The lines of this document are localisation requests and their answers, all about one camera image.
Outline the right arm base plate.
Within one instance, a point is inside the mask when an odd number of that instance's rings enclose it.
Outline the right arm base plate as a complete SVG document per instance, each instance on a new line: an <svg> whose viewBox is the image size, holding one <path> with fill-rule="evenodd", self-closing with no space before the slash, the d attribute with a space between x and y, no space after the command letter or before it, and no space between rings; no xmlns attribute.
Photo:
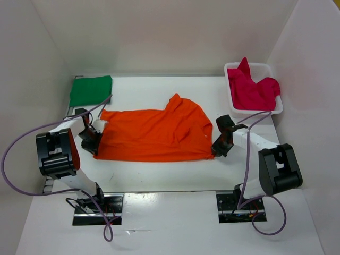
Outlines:
<svg viewBox="0 0 340 255"><path fill-rule="evenodd" d="M238 199L232 190L216 192L218 220L220 224L266 222L264 203L261 199L251 201L240 210L237 209Z"/></svg>

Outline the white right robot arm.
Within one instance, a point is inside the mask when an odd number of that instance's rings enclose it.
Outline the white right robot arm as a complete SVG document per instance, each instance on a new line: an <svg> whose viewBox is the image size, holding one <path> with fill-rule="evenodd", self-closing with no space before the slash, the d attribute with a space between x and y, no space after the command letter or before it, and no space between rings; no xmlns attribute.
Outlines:
<svg viewBox="0 0 340 255"><path fill-rule="evenodd" d="M226 157L233 147L246 150L245 176L235 186L233 203L246 208L252 200L273 196L303 184L303 177L293 147L271 142L251 131L247 126L234 123L229 115L216 120L220 136L212 144L215 157Z"/></svg>

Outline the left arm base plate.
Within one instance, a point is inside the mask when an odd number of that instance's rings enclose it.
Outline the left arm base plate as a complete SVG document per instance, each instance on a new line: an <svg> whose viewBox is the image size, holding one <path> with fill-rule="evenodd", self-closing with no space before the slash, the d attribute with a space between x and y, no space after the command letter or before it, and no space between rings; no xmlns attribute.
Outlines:
<svg viewBox="0 0 340 255"><path fill-rule="evenodd" d="M80 203L75 199L66 198L66 201L74 209L73 226L106 224L101 213L94 205L81 207ZM104 203L100 207L111 225L122 225L123 202L124 194L122 193L104 193Z"/></svg>

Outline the pink t-shirt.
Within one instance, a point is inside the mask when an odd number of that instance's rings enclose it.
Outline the pink t-shirt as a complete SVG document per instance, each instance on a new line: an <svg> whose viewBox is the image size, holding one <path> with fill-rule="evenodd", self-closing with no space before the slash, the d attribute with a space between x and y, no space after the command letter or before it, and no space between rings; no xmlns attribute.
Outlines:
<svg viewBox="0 0 340 255"><path fill-rule="evenodd" d="M265 77L254 82L248 59L244 57L237 68L227 69L233 105L238 110L273 111L276 97L281 94L276 79Z"/></svg>

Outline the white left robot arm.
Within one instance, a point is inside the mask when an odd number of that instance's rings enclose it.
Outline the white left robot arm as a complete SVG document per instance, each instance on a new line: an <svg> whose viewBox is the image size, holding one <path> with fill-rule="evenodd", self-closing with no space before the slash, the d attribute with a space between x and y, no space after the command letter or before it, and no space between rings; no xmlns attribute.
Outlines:
<svg viewBox="0 0 340 255"><path fill-rule="evenodd" d="M102 211L106 206L99 184L81 170L75 138L81 148L97 156L106 121L90 121L85 115L67 118L49 132L36 135L38 166L43 176L60 180L77 194L76 208L84 213Z"/></svg>

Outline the orange t-shirt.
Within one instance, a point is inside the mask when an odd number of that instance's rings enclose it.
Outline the orange t-shirt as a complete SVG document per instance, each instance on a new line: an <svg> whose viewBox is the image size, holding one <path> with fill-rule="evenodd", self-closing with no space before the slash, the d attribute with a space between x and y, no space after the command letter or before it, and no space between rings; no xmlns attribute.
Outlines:
<svg viewBox="0 0 340 255"><path fill-rule="evenodd" d="M188 162L214 158L213 125L202 108L179 94L160 109L108 111L97 160Z"/></svg>

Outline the green t-shirt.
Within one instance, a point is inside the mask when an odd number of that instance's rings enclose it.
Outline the green t-shirt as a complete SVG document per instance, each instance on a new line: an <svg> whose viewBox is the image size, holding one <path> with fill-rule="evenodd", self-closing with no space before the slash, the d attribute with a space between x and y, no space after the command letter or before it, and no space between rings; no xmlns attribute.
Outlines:
<svg viewBox="0 0 340 255"><path fill-rule="evenodd" d="M113 79L109 75L75 79L70 93L69 106L98 105L111 95L112 85Z"/></svg>

